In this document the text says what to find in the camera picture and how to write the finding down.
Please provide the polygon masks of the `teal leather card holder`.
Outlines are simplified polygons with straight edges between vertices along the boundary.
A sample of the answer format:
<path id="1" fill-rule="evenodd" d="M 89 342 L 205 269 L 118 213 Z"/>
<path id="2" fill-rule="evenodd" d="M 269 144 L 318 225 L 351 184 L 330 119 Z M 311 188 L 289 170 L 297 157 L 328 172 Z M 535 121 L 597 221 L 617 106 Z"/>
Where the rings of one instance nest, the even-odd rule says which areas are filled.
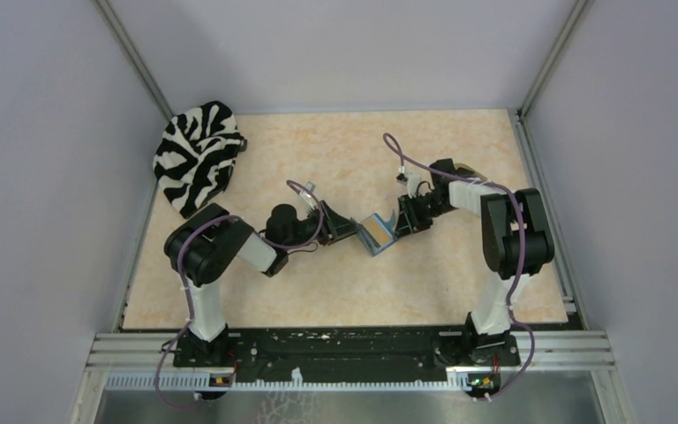
<path id="1" fill-rule="evenodd" d="M 398 240 L 395 233 L 396 212 L 384 220 L 373 213 L 358 224 L 358 238 L 371 256 L 377 256 L 394 245 Z"/>

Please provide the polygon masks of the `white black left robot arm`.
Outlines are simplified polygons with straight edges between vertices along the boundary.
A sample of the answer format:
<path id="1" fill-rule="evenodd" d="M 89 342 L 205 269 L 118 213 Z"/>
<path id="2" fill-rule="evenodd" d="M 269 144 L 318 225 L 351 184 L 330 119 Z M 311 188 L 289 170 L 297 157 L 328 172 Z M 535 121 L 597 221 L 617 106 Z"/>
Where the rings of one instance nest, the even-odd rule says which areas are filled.
<path id="1" fill-rule="evenodd" d="M 339 215 L 325 201 L 304 219 L 290 204 L 278 204 L 262 231 L 217 204 L 203 208 L 175 229 L 163 247 L 183 280 L 189 308 L 185 346 L 209 366 L 227 359 L 230 343 L 219 279 L 235 259 L 271 277 L 287 265 L 292 251 L 312 243 L 330 246 L 358 232 L 356 220 Z"/>

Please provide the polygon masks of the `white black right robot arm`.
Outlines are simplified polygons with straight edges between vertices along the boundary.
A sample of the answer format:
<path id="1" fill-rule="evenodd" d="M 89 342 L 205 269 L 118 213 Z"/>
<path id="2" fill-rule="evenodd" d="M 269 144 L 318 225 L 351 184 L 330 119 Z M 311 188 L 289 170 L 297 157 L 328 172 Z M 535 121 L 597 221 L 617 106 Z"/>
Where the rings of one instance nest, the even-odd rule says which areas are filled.
<path id="1" fill-rule="evenodd" d="M 477 306 L 468 313 L 463 356 L 486 363 L 506 343 L 513 305 L 521 288 L 554 258 L 554 239 L 541 192 L 536 188 L 508 191 L 452 159 L 429 167 L 427 193 L 423 179 L 401 169 L 396 177 L 407 192 L 398 199 L 398 238 L 428 230 L 434 218 L 456 209 L 478 216 L 483 255 L 490 280 Z"/>

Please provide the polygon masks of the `beige card tray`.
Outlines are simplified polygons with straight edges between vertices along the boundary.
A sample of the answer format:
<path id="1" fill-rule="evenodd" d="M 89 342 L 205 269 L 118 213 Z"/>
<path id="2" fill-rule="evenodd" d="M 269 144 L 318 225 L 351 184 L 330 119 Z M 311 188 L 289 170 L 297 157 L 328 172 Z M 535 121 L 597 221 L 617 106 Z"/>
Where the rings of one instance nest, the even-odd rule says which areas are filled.
<path id="1" fill-rule="evenodd" d="M 459 177 L 463 178 L 475 178 L 481 181 L 487 181 L 488 177 L 486 177 L 484 174 L 481 172 L 473 169 L 470 165 L 467 165 L 465 163 L 454 163 L 454 169 L 455 169 L 455 174 Z"/>

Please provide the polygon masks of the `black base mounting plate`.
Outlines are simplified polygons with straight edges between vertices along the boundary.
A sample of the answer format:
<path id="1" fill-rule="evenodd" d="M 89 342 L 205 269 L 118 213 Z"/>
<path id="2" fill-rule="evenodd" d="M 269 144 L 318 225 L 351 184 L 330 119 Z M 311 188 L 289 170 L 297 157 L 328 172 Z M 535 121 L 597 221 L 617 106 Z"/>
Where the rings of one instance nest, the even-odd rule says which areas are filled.
<path id="1" fill-rule="evenodd" d="M 516 339 L 477 336 L 465 325 L 226 329 L 210 343 L 192 334 L 173 350 L 175 367 L 234 367 L 242 383 L 441 382 L 448 367 L 513 367 Z"/>

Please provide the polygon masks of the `zebra striped cloth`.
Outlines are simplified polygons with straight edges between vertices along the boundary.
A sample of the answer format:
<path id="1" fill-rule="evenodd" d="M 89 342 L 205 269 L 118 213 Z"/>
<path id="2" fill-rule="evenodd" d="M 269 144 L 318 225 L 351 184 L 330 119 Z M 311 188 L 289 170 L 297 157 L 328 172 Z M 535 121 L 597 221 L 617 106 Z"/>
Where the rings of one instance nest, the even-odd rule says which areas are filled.
<path id="1" fill-rule="evenodd" d="M 232 109 L 206 102 L 168 122 L 154 153 L 154 175 L 171 207 L 188 219 L 228 188 L 247 148 Z"/>

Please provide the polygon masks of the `aluminium frame rail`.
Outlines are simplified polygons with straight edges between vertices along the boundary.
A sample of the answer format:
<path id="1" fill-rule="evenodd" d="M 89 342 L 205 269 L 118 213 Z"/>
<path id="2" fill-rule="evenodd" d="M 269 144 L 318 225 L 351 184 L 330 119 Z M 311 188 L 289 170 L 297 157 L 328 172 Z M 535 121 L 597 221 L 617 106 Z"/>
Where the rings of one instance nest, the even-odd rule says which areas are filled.
<path id="1" fill-rule="evenodd" d="M 101 334 L 93 342 L 86 370 L 105 372 L 107 387 L 120 390 L 167 391 L 464 391 L 471 394 L 482 382 L 488 366 L 425 368 L 420 360 L 410 364 L 375 366 L 359 377 L 347 374 L 310 373 L 307 365 L 263 366 L 256 373 L 250 352 L 238 355 L 237 367 L 174 367 L 173 356 L 159 347 L 162 333 Z M 534 337 L 516 335 L 516 346 L 532 357 L 529 372 L 571 373 L 610 371 L 614 354 L 606 336 L 597 331 L 546 331 Z"/>

